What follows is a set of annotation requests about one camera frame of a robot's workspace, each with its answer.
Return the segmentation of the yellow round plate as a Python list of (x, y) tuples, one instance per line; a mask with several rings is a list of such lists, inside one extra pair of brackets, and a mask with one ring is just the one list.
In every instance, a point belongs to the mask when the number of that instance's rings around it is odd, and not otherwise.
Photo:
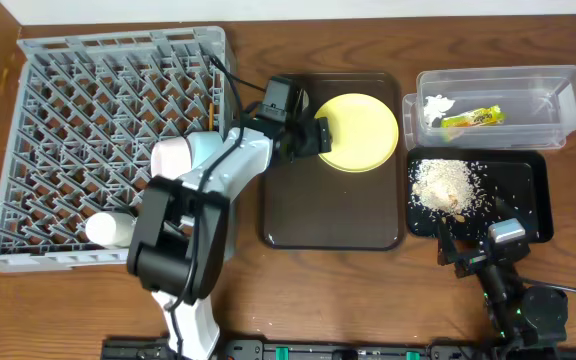
[(330, 167), (348, 173), (367, 172), (394, 153), (399, 128), (393, 111), (379, 99), (347, 93), (325, 102), (316, 112), (326, 118), (331, 151), (319, 157)]

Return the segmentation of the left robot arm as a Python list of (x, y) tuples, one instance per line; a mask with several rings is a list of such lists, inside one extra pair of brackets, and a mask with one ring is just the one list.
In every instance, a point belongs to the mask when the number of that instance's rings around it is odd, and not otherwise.
[(223, 146), (175, 180), (151, 179), (142, 196), (127, 258), (165, 314), (175, 359), (208, 359), (220, 328), (210, 294), (221, 273), (233, 201), (274, 163), (327, 153), (332, 132), (325, 117), (284, 122), (244, 115)]

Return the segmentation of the rice food scraps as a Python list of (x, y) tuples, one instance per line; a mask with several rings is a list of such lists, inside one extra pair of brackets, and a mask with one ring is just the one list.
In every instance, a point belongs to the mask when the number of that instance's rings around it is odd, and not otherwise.
[(498, 222), (496, 196), (511, 207), (511, 218), (529, 230), (536, 227), (533, 175), (526, 164), (421, 159), (410, 163), (408, 179), (408, 226), (416, 235), (433, 235), (440, 220), (455, 233), (480, 234)]

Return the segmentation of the white tissue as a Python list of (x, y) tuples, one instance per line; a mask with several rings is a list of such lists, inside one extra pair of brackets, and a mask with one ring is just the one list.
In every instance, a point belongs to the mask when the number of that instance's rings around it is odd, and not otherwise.
[(425, 123), (428, 126), (432, 126), (436, 120), (441, 120), (454, 104), (455, 100), (442, 95), (427, 96), (423, 106), (423, 117)]

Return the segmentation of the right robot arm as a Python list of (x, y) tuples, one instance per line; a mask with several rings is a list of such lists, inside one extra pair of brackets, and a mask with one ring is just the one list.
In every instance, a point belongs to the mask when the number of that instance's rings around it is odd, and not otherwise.
[(535, 228), (501, 198), (495, 205), (500, 218), (471, 249), (457, 248), (445, 220), (436, 230), (438, 263), (452, 264), (459, 278), (478, 278), (488, 316), (499, 333), (476, 357), (559, 359), (558, 344), (567, 339), (567, 295), (547, 285), (528, 287), (520, 278), (515, 263), (530, 253)]

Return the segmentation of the light blue bowl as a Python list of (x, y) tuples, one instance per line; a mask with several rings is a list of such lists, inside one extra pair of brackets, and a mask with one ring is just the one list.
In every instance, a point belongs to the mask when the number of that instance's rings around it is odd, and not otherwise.
[(104, 248), (129, 247), (136, 218), (127, 213), (98, 212), (85, 222), (85, 234), (89, 241)]

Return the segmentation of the white pink bowl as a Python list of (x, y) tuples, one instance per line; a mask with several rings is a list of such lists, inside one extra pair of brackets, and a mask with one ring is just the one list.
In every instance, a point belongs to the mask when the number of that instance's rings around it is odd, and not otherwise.
[(185, 138), (171, 138), (155, 144), (150, 158), (152, 177), (174, 180), (188, 173), (191, 168), (191, 151)]

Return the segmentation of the green orange snack wrapper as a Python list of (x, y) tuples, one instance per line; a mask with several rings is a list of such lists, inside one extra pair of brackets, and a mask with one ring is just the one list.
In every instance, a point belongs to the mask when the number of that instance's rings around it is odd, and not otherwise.
[(441, 120), (441, 128), (460, 128), (499, 125), (505, 121), (506, 114), (499, 105), (478, 108)]

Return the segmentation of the wooden chopstick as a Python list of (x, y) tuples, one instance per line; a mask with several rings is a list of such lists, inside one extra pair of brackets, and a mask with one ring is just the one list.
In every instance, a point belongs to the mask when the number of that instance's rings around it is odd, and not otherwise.
[(208, 131), (214, 131), (215, 124), (215, 105), (214, 103), (209, 104), (209, 120), (208, 120)]

